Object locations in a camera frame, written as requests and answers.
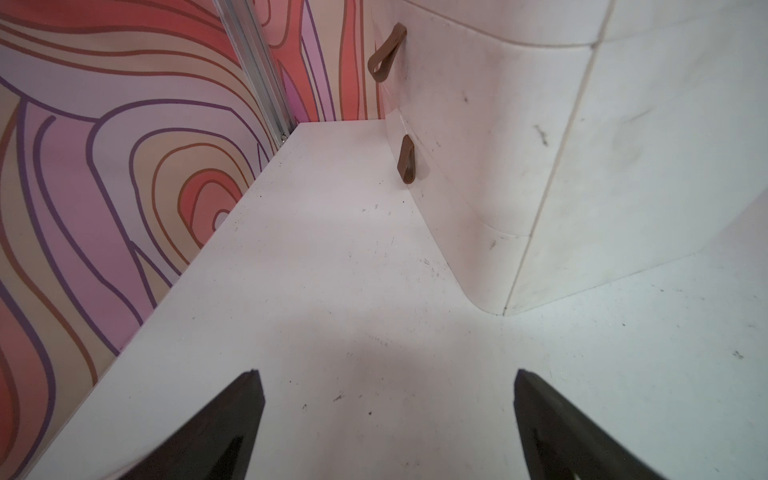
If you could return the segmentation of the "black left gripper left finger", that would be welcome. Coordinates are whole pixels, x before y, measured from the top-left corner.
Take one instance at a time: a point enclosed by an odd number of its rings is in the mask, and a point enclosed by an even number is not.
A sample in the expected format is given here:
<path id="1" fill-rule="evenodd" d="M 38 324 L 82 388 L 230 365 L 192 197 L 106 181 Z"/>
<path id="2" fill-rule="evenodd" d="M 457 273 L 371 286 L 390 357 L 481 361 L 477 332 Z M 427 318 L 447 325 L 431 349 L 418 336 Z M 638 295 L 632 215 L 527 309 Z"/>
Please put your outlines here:
<path id="1" fill-rule="evenodd" d="M 243 479 L 265 396 L 260 373 L 240 374 L 124 479 Z"/>

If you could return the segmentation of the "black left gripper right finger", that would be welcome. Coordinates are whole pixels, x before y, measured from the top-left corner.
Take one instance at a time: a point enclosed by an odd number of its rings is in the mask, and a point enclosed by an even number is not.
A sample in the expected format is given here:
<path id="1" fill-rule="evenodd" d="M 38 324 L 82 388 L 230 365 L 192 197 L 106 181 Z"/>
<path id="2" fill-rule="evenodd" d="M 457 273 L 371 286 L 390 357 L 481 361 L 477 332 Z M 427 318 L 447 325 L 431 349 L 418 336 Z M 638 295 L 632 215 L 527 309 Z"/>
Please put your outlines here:
<path id="1" fill-rule="evenodd" d="M 662 478 L 534 372 L 517 372 L 514 409 L 532 479 Z"/>

